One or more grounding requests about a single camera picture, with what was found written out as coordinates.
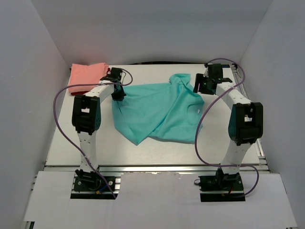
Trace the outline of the teal t-shirt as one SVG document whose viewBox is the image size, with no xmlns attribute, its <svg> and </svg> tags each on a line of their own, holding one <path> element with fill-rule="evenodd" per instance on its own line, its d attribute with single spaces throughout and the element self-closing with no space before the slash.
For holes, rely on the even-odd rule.
<svg viewBox="0 0 305 229">
<path fill-rule="evenodd" d="M 204 100 L 193 92 L 189 73 L 167 83 L 125 87 L 124 99 L 112 102 L 115 129 L 135 145 L 146 138 L 194 144 Z"/>
</svg>

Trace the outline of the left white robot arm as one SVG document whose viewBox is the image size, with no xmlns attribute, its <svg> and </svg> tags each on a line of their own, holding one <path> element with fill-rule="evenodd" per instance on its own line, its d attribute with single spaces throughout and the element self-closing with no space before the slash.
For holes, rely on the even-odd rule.
<svg viewBox="0 0 305 229">
<path fill-rule="evenodd" d="M 122 75 L 123 69 L 112 67 L 97 86 L 74 97 L 72 125 L 80 142 L 81 172 L 93 173 L 99 167 L 96 134 L 102 122 L 101 103 L 109 96 L 114 101 L 123 101 L 126 94 L 122 86 Z"/>
</svg>

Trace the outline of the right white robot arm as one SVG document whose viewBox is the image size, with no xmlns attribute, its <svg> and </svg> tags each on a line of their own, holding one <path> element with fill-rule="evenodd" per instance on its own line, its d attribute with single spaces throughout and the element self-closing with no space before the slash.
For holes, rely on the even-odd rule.
<svg viewBox="0 0 305 229">
<path fill-rule="evenodd" d="M 254 103 L 241 92 L 230 78 L 225 78 L 220 63 L 206 64 L 203 74 L 195 78 L 194 93 L 216 95 L 231 110 L 228 124 L 230 144 L 219 165 L 223 180 L 237 179 L 239 167 L 247 150 L 263 135 L 263 105 Z"/>
</svg>

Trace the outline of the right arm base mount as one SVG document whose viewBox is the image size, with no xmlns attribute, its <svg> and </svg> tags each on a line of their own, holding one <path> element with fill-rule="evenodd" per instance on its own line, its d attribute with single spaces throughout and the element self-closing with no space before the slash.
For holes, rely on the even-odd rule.
<svg viewBox="0 0 305 229">
<path fill-rule="evenodd" d="M 235 181 L 222 181 L 214 176 L 199 176 L 194 185 L 200 189 L 201 202 L 244 202 L 244 186 L 241 177 Z"/>
</svg>

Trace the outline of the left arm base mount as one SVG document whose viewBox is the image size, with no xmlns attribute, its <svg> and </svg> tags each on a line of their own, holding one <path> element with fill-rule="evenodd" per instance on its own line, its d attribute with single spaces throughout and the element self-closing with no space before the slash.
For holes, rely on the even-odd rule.
<svg viewBox="0 0 305 229">
<path fill-rule="evenodd" d="M 71 199 L 115 200 L 118 196 L 118 177 L 105 176 L 102 179 L 95 172 L 75 170 Z"/>
</svg>

